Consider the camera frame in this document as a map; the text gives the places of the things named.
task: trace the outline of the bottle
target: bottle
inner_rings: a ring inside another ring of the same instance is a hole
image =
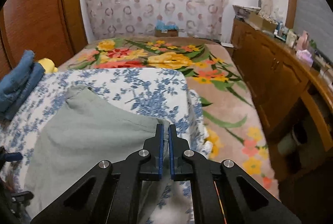
[[[279,31],[281,30],[282,25],[283,25],[283,22],[280,21],[279,24],[276,26],[276,29],[275,29],[275,31],[274,31],[274,35],[275,35],[275,36],[279,34]]]
[[[293,29],[290,29],[287,34],[286,44],[293,48],[297,40],[297,34],[294,33]]]

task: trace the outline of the red flower pattern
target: red flower pattern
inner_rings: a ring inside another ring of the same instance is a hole
[[[244,141],[244,148],[242,149],[243,154],[247,154],[249,157],[255,156],[259,150],[255,147],[257,142],[255,140],[248,140]]]
[[[207,60],[206,63],[207,63],[207,64],[216,64],[215,61],[211,61],[211,60]]]
[[[128,62],[107,62],[96,65],[95,68],[131,68],[131,67],[145,67],[140,61]]]
[[[108,52],[110,58],[122,58],[129,55],[129,48],[115,48]]]
[[[264,188],[269,189],[272,186],[272,181],[273,180],[268,177],[263,177],[262,184],[263,184]]]
[[[198,75],[201,78],[216,78],[219,76],[219,71],[217,69],[212,71],[198,71]]]
[[[180,47],[180,48],[182,48],[183,50],[185,50],[187,52],[192,52],[193,51],[192,48],[190,48],[190,47]]]

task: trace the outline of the blue and white floral blanket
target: blue and white floral blanket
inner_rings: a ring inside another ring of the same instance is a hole
[[[178,136],[186,139],[192,150],[205,156],[211,152],[212,144],[204,142],[208,134],[203,124],[199,96],[188,90],[185,77],[178,71],[118,68],[47,74],[14,119],[0,126],[0,146],[23,155],[18,165],[7,164],[1,173],[3,180],[11,174],[17,190],[24,189],[26,172],[40,131],[63,105],[67,88],[79,84],[91,87],[118,108],[174,123]],[[190,183],[175,183],[167,178],[163,187],[153,213],[144,222],[193,223]]]

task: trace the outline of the floral bedspread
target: floral bedspread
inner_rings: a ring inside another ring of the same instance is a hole
[[[182,37],[96,41],[59,70],[168,68],[181,72],[199,95],[213,143],[210,159],[232,159],[278,198],[278,184],[251,94],[225,48]]]
[[[14,119],[0,126],[0,146],[24,156],[18,165],[6,164],[1,178],[24,189],[24,180],[38,134],[63,105],[67,88],[84,84],[112,105],[141,115],[165,118],[176,125],[178,136],[190,148],[205,156],[212,144],[203,124],[199,96],[188,86],[181,72],[172,69],[92,69],[44,75]],[[153,201],[155,208],[144,223],[164,223],[169,210],[170,223],[193,221],[189,182],[163,181],[162,196]]]

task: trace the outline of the pink figurine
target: pink figurine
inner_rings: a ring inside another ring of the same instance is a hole
[[[308,40],[308,33],[303,31],[303,34],[299,37],[296,44],[296,50],[305,50],[307,49],[307,40]]]

